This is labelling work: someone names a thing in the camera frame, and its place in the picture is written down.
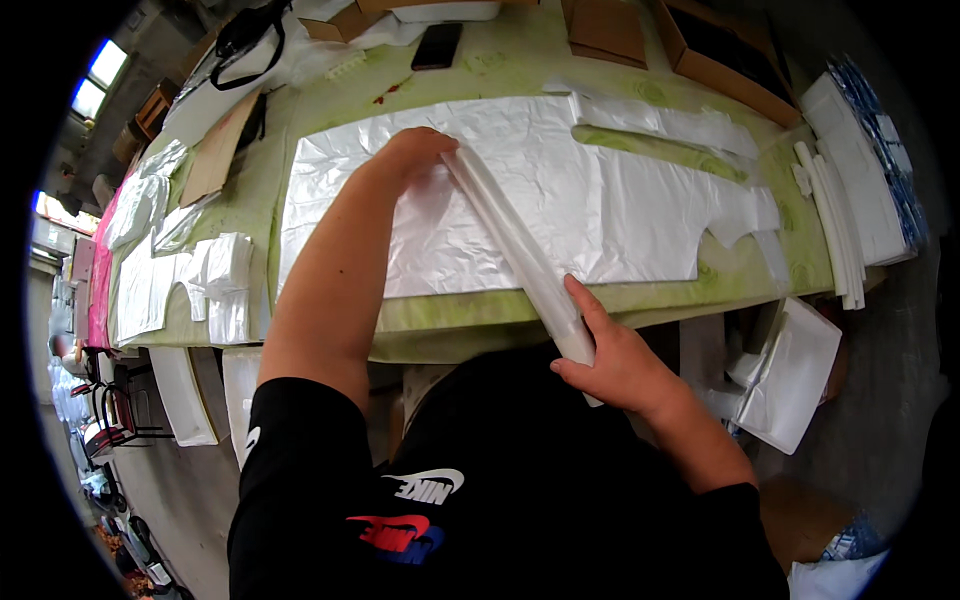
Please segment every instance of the smartphone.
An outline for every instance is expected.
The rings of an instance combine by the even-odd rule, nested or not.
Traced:
[[[463,23],[441,23],[426,28],[410,68],[415,71],[446,69],[453,64]]]

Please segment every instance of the pink plastic sheet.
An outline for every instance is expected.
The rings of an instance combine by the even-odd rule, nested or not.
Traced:
[[[110,337],[107,333],[107,320],[110,305],[110,271],[113,267],[113,252],[104,244],[104,233],[107,231],[107,225],[113,218],[113,213],[117,209],[117,196],[123,189],[123,183],[113,194],[113,200],[107,205],[104,216],[100,220],[100,226],[93,234],[93,242],[97,249],[93,254],[93,270],[90,273],[90,311],[89,318],[89,337],[86,344],[93,348],[109,348]]]

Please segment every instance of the hand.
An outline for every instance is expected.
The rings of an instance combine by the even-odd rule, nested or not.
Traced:
[[[581,392],[651,420],[671,398],[689,393],[682,379],[650,350],[643,338],[629,327],[615,323],[603,304],[573,275],[564,277],[564,287],[584,313],[596,341],[593,367],[558,358],[550,369]]]
[[[453,152],[460,142],[429,127],[416,127],[394,135],[374,159],[382,161],[404,183],[433,168],[440,155]]]

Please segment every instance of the bag strap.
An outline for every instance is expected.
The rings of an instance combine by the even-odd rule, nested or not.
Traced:
[[[286,34],[283,32],[283,24],[280,22],[279,17],[274,21],[274,29],[276,29],[276,34],[280,37],[280,43],[276,45],[274,57],[270,59],[270,64],[268,64],[267,68],[263,70],[263,73],[259,73],[257,75],[246,75],[239,79],[235,79],[232,82],[221,84],[220,73],[224,70],[224,62],[227,61],[227,59],[222,59],[217,63],[217,66],[213,67],[213,71],[210,73],[210,83],[220,91],[227,91],[228,89],[234,89],[235,87],[249,84],[250,82],[255,81],[258,77],[261,77],[270,69],[274,68],[276,63],[280,60],[280,55],[283,54],[283,42],[286,39]]]

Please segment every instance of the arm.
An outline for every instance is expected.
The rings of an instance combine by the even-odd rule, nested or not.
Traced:
[[[564,285],[596,340],[596,360],[588,367],[561,358],[550,368],[578,390],[643,417],[694,493],[738,483],[756,486],[747,456],[690,387],[635,331],[615,323],[580,281],[568,275]]]
[[[317,224],[276,301],[258,384],[318,381],[366,412],[367,357],[383,300],[396,200],[456,140],[405,130],[357,169]]]

